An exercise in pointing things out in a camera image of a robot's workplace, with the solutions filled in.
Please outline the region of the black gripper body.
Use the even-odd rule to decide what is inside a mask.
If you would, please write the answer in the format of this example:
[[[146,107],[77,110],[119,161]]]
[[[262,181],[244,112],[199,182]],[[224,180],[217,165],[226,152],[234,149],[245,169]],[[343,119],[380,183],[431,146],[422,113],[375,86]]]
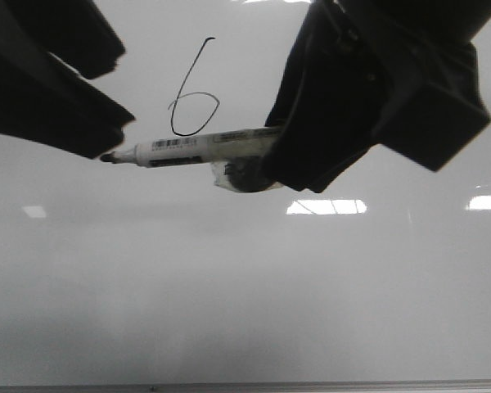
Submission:
[[[438,171],[491,121],[472,39],[491,1],[343,1],[384,68],[390,98],[372,138]]]

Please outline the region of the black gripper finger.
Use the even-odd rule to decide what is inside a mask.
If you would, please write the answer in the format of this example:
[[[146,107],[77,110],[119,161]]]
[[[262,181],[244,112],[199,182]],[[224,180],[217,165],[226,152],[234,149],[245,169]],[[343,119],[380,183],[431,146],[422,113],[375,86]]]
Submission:
[[[333,1],[312,2],[265,122],[282,133],[262,171],[296,191],[323,192],[375,145],[388,97],[385,69],[351,19]]]
[[[133,114],[89,84],[125,48],[93,1],[0,1],[0,134],[93,159]]]

